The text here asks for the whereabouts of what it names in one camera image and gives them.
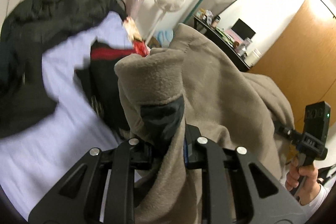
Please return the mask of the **white-sleeved right forearm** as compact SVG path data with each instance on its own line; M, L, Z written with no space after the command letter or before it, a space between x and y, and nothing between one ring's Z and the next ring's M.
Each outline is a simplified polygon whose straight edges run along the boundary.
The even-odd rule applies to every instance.
M319 184L319 192L317 196L307 205L303 206L303 211L308 218L310 218L322 205L323 201L327 198L327 195L330 193L330 191L331 187L326 188L323 185Z

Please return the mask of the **person's right hand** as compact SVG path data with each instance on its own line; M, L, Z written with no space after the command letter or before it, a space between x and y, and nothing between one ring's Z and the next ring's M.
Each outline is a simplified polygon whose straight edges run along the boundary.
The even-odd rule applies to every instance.
M299 203L302 206L313 201L321 190L317 182L318 169L314 164L299 167L299 160L294 157L289 165L289 172L286 175L285 187L288 191L297 189Z

